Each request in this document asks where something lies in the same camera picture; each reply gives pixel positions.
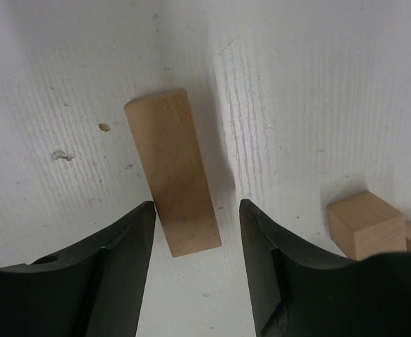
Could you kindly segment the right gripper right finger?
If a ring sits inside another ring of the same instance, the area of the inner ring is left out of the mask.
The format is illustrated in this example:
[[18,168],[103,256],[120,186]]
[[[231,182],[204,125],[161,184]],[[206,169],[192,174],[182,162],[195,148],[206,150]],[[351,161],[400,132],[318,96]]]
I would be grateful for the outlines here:
[[239,219],[258,336],[411,336],[411,253],[338,256],[248,199]]

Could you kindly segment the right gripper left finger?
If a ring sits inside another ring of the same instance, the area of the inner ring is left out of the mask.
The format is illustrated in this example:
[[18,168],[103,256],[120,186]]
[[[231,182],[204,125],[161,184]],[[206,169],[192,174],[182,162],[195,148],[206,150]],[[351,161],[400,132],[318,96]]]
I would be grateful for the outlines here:
[[0,336],[134,336],[155,220],[146,201],[71,246],[0,268]]

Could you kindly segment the long light wood block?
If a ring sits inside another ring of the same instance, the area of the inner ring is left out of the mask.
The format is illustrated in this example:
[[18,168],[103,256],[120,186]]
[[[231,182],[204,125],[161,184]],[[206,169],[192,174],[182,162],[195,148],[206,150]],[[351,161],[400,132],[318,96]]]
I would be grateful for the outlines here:
[[172,257],[220,247],[187,92],[136,98],[124,110]]

